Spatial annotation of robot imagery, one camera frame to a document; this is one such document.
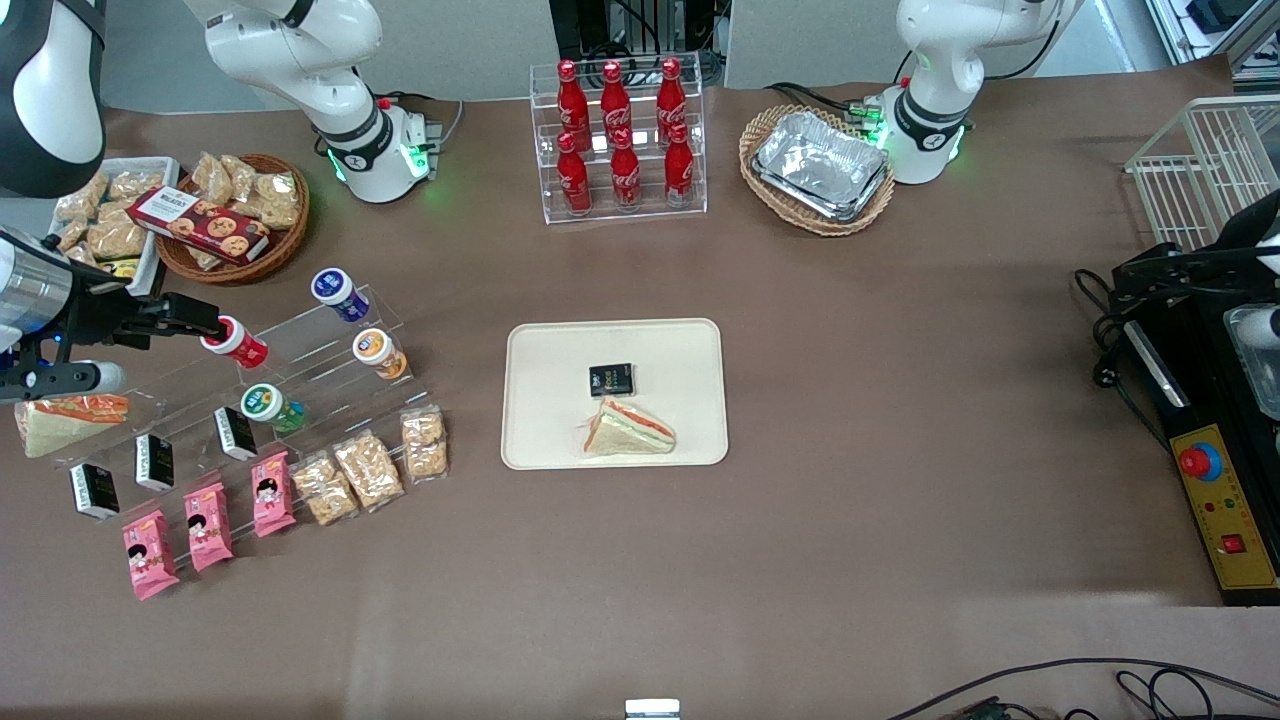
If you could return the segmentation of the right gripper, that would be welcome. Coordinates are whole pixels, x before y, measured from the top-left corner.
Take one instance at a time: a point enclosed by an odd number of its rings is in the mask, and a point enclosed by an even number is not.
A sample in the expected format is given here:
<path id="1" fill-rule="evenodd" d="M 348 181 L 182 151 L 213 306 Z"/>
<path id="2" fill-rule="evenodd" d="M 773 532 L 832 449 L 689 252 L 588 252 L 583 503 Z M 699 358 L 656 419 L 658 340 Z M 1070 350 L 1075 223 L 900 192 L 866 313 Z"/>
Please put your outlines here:
<path id="1" fill-rule="evenodd" d="M 23 232 L 3 233 L 3 337 L 148 350 L 155 337 L 219 341 L 225 331 L 219 307 L 189 296 L 154 300 L 150 324 L 133 322 L 142 306 L 122 279 Z"/>

